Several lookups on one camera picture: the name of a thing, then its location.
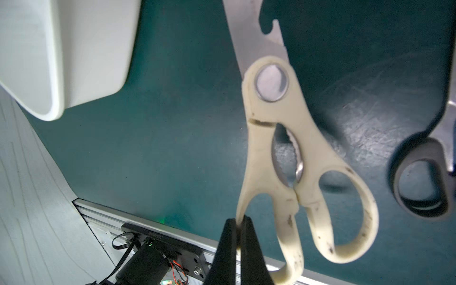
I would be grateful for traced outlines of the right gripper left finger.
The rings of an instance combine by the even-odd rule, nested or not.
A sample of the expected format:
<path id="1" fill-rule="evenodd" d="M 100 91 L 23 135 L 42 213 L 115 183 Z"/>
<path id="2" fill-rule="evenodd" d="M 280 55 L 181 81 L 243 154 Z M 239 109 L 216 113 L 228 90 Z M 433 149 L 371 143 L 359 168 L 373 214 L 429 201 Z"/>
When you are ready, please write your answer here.
<path id="1" fill-rule="evenodd" d="M 227 219 L 204 285 L 236 284 L 237 238 L 236 220 Z"/>

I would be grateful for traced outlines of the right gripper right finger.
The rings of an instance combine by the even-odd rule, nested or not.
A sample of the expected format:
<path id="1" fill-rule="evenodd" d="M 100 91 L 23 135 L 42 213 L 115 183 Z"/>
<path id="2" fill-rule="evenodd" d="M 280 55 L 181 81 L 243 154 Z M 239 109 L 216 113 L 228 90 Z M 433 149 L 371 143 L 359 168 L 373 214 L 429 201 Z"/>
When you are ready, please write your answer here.
<path id="1" fill-rule="evenodd" d="M 274 285 L 266 267 L 253 221 L 244 216 L 240 228 L 241 285 Z"/>

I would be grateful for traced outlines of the cream kitchen shears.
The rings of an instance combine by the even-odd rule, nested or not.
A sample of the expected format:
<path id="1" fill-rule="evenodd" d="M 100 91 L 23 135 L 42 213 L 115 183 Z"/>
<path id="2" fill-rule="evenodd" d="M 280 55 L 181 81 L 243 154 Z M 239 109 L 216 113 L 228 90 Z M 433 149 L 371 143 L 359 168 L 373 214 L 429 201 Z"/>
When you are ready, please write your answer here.
<path id="1" fill-rule="evenodd" d="M 337 264 L 357 260 L 372 246 L 379 228 L 379 212 L 371 190 L 333 150 L 312 119 L 289 62 L 279 22 L 274 20 L 267 34 L 261 30 L 261 1 L 224 1 L 223 6 L 242 76 L 248 128 L 248 157 L 236 224 L 241 227 L 248 223 L 245 212 L 255 196 L 269 195 L 286 261 L 282 268 L 270 272 L 263 260 L 253 261 L 253 254 L 242 247 L 242 278 L 275 285 L 290 285 L 300 278 L 305 263 L 295 215 L 301 207 L 306 210 L 314 244 L 323 257 Z M 277 173 L 273 138 L 278 125 L 288 131 L 298 158 L 294 187 Z M 340 172 L 351 180 L 363 206 L 359 233 L 344 245 L 335 244 L 333 224 L 319 187 L 320 178 L 329 171 Z"/>

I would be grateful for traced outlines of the small black handled scissors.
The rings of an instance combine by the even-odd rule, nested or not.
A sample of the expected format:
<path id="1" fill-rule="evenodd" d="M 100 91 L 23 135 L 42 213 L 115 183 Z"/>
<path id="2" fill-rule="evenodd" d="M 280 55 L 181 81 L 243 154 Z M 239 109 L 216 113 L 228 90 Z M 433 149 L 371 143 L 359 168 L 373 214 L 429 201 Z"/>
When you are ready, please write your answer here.
<path id="1" fill-rule="evenodd" d="M 408 214 L 437 221 L 451 215 L 456 207 L 456 50 L 450 56 L 445 103 L 435 126 L 405 148 L 391 168 L 391 186 L 396 202 Z M 403 172 L 417 162 L 427 163 L 433 174 L 437 193 L 431 199 L 416 200 L 401 195 Z"/>

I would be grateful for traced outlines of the white plastic storage box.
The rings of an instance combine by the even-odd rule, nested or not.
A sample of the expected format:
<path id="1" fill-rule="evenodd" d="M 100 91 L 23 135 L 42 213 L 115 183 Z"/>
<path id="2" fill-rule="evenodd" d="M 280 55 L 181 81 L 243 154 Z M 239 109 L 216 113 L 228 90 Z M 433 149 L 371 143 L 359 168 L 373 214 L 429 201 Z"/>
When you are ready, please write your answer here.
<path id="1" fill-rule="evenodd" d="M 1 90 L 43 121 L 124 86 L 140 1 L 2 1 Z"/>

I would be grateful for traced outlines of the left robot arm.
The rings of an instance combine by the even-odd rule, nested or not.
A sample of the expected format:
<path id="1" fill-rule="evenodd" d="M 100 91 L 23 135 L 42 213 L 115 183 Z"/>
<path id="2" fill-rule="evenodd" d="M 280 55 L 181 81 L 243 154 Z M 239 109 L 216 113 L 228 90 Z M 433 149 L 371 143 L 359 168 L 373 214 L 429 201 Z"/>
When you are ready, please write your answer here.
<path id="1" fill-rule="evenodd" d="M 157 249 L 143 245 L 125 264 L 135 247 L 131 243 L 109 276 L 91 285 L 159 285 L 169 271 L 169 261 Z"/>

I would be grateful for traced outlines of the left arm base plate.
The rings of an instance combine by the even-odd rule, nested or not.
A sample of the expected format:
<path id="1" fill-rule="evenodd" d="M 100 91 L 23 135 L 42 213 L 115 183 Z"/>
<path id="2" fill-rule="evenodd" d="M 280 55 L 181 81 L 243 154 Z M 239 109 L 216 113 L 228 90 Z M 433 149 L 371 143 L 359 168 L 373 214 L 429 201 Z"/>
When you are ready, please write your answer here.
<path id="1" fill-rule="evenodd" d="M 153 246 L 165 254 L 168 259 L 177 262 L 187 276 L 201 282 L 205 281 L 209 267 L 201 248 L 128 222 L 124 223 L 121 229 L 124 232 L 139 234 L 141 243 L 152 242 Z"/>

